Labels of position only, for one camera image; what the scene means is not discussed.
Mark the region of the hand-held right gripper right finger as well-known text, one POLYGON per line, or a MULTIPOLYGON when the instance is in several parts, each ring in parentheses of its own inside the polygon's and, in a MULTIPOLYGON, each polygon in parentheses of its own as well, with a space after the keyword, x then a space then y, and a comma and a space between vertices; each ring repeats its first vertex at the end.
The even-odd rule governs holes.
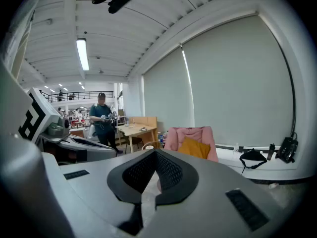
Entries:
POLYGON ((282 223, 284 210, 273 197, 257 184, 228 166, 168 151, 168 154, 192 165, 199 182, 183 202, 159 206, 146 225, 148 238, 265 238, 282 223), (268 222, 252 231, 226 196, 241 190, 268 218, 268 222))

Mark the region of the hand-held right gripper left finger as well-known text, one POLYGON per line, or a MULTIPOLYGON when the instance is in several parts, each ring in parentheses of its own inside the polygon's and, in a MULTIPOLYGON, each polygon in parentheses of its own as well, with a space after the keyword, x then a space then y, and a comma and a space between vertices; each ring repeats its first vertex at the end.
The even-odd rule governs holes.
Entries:
POLYGON ((142 152, 95 162, 59 166, 55 157, 43 153, 46 174, 54 196, 76 238, 130 238, 118 226, 129 221, 134 206, 116 198, 107 185, 115 167, 142 152))

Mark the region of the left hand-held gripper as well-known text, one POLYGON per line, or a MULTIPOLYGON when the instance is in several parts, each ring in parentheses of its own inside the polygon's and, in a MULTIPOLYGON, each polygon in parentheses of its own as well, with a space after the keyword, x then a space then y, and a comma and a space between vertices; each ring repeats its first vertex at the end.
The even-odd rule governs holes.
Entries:
POLYGON ((71 137, 69 119, 61 116, 39 90, 31 88, 27 95, 32 104, 18 129, 19 135, 35 143, 42 152, 52 154, 58 163, 94 162, 117 156, 111 147, 71 137))

